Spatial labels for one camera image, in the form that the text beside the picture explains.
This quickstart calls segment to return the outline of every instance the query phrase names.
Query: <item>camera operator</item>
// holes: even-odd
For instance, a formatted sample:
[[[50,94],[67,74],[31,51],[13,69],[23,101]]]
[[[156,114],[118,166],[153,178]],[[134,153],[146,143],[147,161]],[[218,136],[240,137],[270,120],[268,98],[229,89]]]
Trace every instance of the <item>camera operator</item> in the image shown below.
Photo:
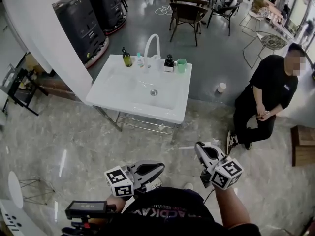
[[[110,223],[102,219],[91,219],[90,223],[102,226],[97,234],[99,236],[108,233],[129,235],[134,232],[141,234],[203,232],[213,236],[261,235],[259,228],[251,224],[249,214],[233,188],[225,191],[215,188],[223,226],[214,221],[204,205],[203,198],[192,189],[191,183],[186,184],[184,190],[157,188],[139,196],[124,213],[114,216]],[[107,203],[116,205],[116,212],[120,213],[126,201],[110,196]]]

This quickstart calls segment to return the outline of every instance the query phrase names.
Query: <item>metal sink stand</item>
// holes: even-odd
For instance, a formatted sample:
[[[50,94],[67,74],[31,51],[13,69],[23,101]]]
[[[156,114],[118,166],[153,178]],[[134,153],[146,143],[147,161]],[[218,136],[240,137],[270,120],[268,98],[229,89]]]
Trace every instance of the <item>metal sink stand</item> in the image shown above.
[[[178,133],[178,130],[180,128],[180,124],[174,124],[173,127],[171,126],[166,126],[166,125],[159,125],[159,124],[155,124],[155,123],[151,123],[151,122],[148,122],[148,121],[143,121],[143,120],[138,120],[138,119],[135,119],[135,118],[130,118],[130,117],[126,117],[126,116],[121,116],[121,112],[118,112],[118,115],[117,115],[117,118],[116,120],[113,120],[112,118],[110,118],[110,116],[106,113],[106,111],[101,108],[101,107],[98,107],[98,106],[94,106],[93,107],[103,116],[105,117],[118,131],[122,132],[122,126],[119,127],[117,125],[117,123],[120,123],[122,125],[128,125],[128,126],[131,126],[131,127],[136,127],[136,128],[141,128],[141,129],[145,129],[145,130],[149,130],[149,131],[153,131],[153,132],[157,132],[157,133],[161,133],[161,134],[165,134],[165,135],[171,135],[173,136],[172,137],[172,142],[174,142],[174,140],[176,139],[176,135]],[[173,132],[164,132],[164,131],[158,131],[158,130],[154,130],[154,129],[150,129],[150,128],[145,128],[145,127],[141,127],[141,126],[137,126],[137,125],[134,125],[134,124],[130,124],[130,123],[126,123],[124,122],[124,119],[129,119],[129,120],[132,120],[132,121],[137,121],[137,122],[141,122],[141,123],[145,123],[145,124],[150,124],[150,125],[153,125],[153,126],[157,126],[157,127],[163,127],[163,128],[169,128],[169,129],[172,129]]]

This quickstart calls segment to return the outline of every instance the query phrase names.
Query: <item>white pillar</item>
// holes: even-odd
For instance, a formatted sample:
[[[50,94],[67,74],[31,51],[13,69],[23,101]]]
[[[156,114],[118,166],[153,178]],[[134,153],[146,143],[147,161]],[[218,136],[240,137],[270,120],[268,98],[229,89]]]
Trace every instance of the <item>white pillar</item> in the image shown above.
[[[41,66],[54,69],[85,102],[92,77],[80,61],[62,29],[52,4],[57,0],[3,0],[21,39]]]

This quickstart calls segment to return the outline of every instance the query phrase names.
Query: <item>black t-shirt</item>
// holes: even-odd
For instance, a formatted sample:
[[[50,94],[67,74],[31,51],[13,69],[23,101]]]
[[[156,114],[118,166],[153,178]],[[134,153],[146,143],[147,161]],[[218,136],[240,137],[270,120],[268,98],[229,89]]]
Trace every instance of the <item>black t-shirt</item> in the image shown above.
[[[227,229],[216,223],[204,206],[203,199],[186,190],[163,187],[149,191],[136,199],[123,214],[117,215],[98,235],[111,232],[129,234],[194,234],[210,236],[260,236],[254,224]]]
[[[284,71],[284,57],[270,55],[260,62],[242,97],[254,104],[252,86],[255,86],[262,90],[262,103],[266,110],[270,111],[278,104],[285,109],[296,91],[297,84],[298,78],[288,76]]]

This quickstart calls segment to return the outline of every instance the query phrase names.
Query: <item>faucet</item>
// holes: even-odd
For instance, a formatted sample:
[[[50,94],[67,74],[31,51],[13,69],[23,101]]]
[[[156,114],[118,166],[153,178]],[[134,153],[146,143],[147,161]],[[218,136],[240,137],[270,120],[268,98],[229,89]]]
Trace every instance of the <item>faucet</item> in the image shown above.
[[[145,72],[147,73],[148,72],[148,50],[149,50],[149,46],[151,44],[151,41],[152,39],[156,37],[157,38],[157,55],[154,55],[154,57],[156,59],[160,59],[161,56],[159,54],[159,37],[157,34],[152,34],[151,37],[149,38],[148,42],[147,42],[147,45],[146,45],[146,48],[144,50],[144,68],[145,68]]]

